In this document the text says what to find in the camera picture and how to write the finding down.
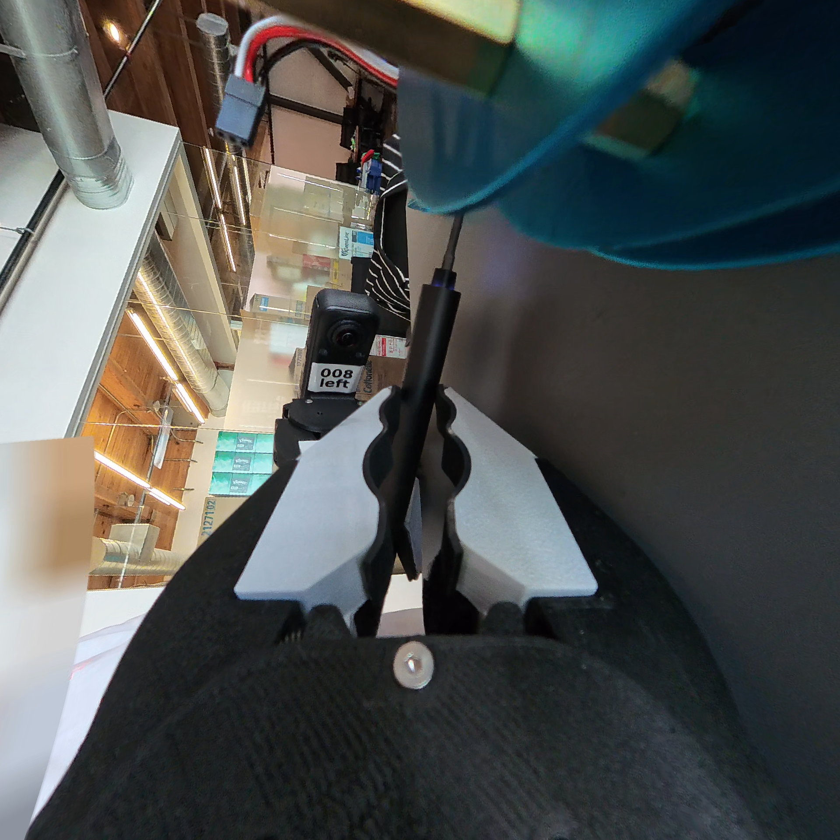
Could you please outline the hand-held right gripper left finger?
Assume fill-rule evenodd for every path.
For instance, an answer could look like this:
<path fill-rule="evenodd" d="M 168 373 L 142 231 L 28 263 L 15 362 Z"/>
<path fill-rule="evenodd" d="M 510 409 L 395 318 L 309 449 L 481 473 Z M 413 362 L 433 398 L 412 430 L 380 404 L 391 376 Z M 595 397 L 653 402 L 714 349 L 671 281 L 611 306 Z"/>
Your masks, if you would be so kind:
<path fill-rule="evenodd" d="M 382 483 L 400 388 L 391 386 L 309 447 L 238 578 L 240 600 L 335 606 L 350 632 L 377 634 L 395 549 Z"/>

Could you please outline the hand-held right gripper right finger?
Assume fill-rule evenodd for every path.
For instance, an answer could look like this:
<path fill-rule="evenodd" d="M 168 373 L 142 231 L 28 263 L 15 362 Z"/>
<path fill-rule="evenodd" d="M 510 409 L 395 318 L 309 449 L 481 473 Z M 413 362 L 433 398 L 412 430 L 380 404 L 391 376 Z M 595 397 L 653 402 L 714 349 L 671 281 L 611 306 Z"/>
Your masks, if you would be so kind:
<path fill-rule="evenodd" d="M 498 604 L 593 596 L 595 577 L 536 455 L 440 386 L 442 470 L 453 485 L 440 550 L 423 570 L 427 634 L 472 634 Z"/>

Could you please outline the black screwdriver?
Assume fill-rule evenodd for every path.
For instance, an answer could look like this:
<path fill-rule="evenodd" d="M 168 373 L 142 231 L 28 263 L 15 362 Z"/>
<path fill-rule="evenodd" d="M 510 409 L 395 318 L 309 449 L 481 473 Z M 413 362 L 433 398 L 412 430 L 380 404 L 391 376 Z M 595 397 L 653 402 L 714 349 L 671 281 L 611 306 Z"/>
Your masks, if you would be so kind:
<path fill-rule="evenodd" d="M 441 267 L 421 289 L 399 393 L 398 427 L 392 441 L 393 466 L 383 490 L 394 550 L 409 580 L 418 576 L 411 533 L 406 525 L 415 478 L 455 325 L 460 294 L 455 290 L 455 252 L 464 216 L 455 217 Z"/>

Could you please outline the blue toy robot arm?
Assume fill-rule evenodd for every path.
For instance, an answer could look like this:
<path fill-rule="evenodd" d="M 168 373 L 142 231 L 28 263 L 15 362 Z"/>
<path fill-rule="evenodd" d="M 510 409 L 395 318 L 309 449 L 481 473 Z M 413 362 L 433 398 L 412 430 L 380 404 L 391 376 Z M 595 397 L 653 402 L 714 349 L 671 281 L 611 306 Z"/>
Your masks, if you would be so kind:
<path fill-rule="evenodd" d="M 270 4 L 399 66 L 429 212 L 648 267 L 838 252 L 838 2 Z"/>

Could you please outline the brown cardboard box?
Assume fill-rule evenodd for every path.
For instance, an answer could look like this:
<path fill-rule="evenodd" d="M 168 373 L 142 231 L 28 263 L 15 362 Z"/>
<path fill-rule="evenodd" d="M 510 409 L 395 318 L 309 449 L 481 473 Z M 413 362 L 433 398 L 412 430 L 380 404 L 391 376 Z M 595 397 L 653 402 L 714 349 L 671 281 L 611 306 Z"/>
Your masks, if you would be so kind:
<path fill-rule="evenodd" d="M 196 546 L 202 545 L 246 500 L 246 497 L 206 497 Z"/>

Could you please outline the person's white shirt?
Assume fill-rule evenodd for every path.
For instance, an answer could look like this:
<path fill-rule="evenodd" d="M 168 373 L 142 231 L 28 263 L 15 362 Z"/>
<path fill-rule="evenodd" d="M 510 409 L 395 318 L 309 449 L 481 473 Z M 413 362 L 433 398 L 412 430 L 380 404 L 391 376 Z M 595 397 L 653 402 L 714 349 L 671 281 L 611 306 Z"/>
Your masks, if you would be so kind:
<path fill-rule="evenodd" d="M 83 636 L 78 643 L 56 738 L 47 763 L 33 823 L 76 758 L 103 695 L 146 612 Z"/>

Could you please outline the narrow silver ventilation duct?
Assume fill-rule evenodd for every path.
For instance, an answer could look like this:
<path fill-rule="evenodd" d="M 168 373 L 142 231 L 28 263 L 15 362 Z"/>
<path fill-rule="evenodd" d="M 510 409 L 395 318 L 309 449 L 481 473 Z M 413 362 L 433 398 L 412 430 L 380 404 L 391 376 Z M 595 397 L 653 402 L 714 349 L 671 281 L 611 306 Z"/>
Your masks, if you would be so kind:
<path fill-rule="evenodd" d="M 230 36 L 228 22 L 224 17 L 202 13 L 196 19 L 196 27 L 203 46 L 205 65 L 215 91 L 216 100 L 221 101 L 230 75 Z"/>

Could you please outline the wide silver ventilation duct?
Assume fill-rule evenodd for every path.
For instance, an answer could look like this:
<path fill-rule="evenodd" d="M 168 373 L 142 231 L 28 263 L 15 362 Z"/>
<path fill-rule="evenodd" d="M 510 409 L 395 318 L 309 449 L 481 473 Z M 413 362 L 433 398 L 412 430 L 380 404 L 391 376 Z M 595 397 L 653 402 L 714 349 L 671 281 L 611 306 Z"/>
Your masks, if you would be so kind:
<path fill-rule="evenodd" d="M 1 31 L 71 191 L 93 209 L 123 205 L 133 176 L 112 130 L 78 1 L 2 1 Z"/>

